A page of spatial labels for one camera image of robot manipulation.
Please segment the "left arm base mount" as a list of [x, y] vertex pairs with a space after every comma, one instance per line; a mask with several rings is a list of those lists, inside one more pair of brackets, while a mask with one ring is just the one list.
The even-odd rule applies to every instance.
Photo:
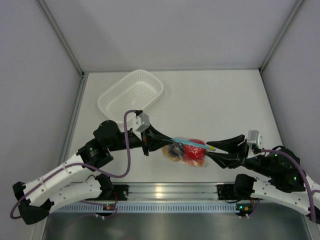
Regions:
[[96, 198], [97, 201], [127, 201], [129, 185], [116, 184], [113, 187], [107, 187], [102, 190], [101, 194]]

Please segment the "dark fake food piece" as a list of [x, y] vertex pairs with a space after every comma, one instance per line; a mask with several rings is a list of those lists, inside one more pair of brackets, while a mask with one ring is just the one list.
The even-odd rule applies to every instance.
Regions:
[[174, 142], [168, 146], [168, 154], [174, 158], [183, 158], [185, 156], [185, 145], [181, 142]]

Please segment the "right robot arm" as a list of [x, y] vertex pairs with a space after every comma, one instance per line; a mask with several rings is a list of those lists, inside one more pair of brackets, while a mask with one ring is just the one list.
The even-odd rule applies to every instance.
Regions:
[[238, 174], [227, 189], [218, 187], [219, 199], [267, 200], [291, 208], [318, 224], [320, 185], [302, 169], [300, 159], [291, 150], [281, 145], [264, 149], [262, 140], [259, 131], [251, 130], [247, 136], [242, 134], [206, 143], [219, 150], [207, 151], [205, 155], [222, 169], [244, 167], [268, 179]]

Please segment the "orange fake food piece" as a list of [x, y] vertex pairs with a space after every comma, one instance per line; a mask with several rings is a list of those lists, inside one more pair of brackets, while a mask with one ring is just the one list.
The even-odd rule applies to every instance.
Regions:
[[182, 162], [183, 158], [176, 152], [176, 149], [172, 145], [164, 146], [162, 149], [162, 154], [172, 162]]

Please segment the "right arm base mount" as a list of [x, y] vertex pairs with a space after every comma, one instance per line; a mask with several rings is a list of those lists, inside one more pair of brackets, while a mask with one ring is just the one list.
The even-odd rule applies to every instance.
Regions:
[[234, 184], [218, 184], [216, 186], [218, 199], [227, 203], [238, 203], [240, 201], [249, 200], [249, 196], [240, 196], [234, 191]]

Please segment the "red fake tomato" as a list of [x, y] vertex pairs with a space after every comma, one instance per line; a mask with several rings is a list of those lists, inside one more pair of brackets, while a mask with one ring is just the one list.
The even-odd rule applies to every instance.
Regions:
[[184, 160], [200, 161], [205, 158], [206, 149], [194, 145], [184, 145]]

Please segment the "clear zip top bag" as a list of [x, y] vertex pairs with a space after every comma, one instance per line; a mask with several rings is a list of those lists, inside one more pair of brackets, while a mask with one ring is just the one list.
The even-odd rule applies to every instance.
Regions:
[[175, 137], [161, 151], [172, 162], [203, 168], [206, 166], [206, 153], [214, 153], [216, 149], [200, 139]]

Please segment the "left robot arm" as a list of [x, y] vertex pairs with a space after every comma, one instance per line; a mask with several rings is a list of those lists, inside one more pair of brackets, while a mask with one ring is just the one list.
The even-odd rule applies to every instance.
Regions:
[[[114, 189], [111, 179], [122, 179], [130, 172], [132, 149], [141, 148], [148, 156], [173, 142], [150, 124], [142, 125], [139, 134], [127, 126], [121, 131], [112, 120], [102, 122], [93, 132], [94, 138], [61, 165], [33, 181], [18, 181], [12, 186], [17, 202], [9, 217], [33, 225], [66, 205], [109, 199]], [[104, 171], [102, 168], [114, 159], [111, 153], [122, 150], [127, 154], [125, 172]]]

